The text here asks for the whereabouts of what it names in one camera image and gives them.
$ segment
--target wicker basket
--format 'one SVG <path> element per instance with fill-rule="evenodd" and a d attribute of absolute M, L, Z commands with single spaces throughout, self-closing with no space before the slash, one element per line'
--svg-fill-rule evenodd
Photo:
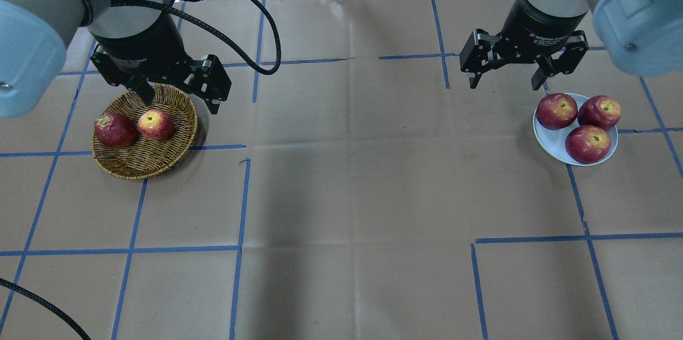
<path fill-rule="evenodd" d="M 190 149 L 198 128 L 197 109 L 187 94 L 170 85 L 152 84 L 156 97 L 151 106 L 134 92 L 115 99 L 104 112 L 124 114 L 133 123 L 151 108 L 161 109 L 173 119 L 175 132 L 166 141 L 154 141 L 138 134 L 132 145 L 110 148 L 100 143 L 93 131 L 92 155 L 107 173 L 120 179 L 139 180 L 166 172 Z"/>

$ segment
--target red apple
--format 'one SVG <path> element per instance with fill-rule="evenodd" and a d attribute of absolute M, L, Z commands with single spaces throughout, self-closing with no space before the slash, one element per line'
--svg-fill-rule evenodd
<path fill-rule="evenodd" d="M 580 125 L 595 125 L 608 131 L 622 118 L 622 106 L 612 97 L 605 95 L 588 99 L 578 110 Z"/>
<path fill-rule="evenodd" d="M 536 118 L 544 128 L 557 130 L 570 126 L 576 119 L 576 101 L 565 93 L 543 97 L 536 107 Z"/>
<path fill-rule="evenodd" d="M 122 148 L 135 141 L 137 131 L 128 117 L 107 112 L 95 120 L 95 136 L 103 145 Z"/>
<path fill-rule="evenodd" d="M 564 141 L 567 153 L 580 163 L 599 162 L 607 155 L 610 146 L 612 140 L 607 132 L 595 125 L 579 126 Z"/>
<path fill-rule="evenodd" d="M 137 129 L 142 136 L 157 141 L 168 140 L 175 130 L 173 119 L 161 109 L 146 111 L 137 121 Z"/>

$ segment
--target light blue joint cap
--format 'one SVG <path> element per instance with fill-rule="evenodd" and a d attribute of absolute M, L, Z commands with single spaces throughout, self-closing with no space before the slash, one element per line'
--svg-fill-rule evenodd
<path fill-rule="evenodd" d="M 65 60 L 64 42 L 48 23 L 0 0 L 0 118 L 32 111 Z"/>
<path fill-rule="evenodd" d="M 683 0 L 600 0 L 593 26 L 623 72 L 660 76 L 683 70 Z"/>

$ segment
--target table surface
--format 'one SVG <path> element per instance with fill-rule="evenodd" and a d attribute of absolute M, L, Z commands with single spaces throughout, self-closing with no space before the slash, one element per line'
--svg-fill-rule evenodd
<path fill-rule="evenodd" d="M 619 145 L 571 167 L 532 130 L 536 67 L 459 72 L 513 0 L 264 0 L 272 76 L 178 24 L 232 78 L 170 172 L 98 168 L 92 123 L 122 93 L 79 29 L 39 106 L 0 121 L 0 276 L 92 338 L 577 339 L 683 333 L 681 73 L 619 72 L 595 37 L 547 92 L 621 102 Z M 181 5 L 263 65 L 247 0 Z M 0 294 L 2 339 L 76 338 Z"/>

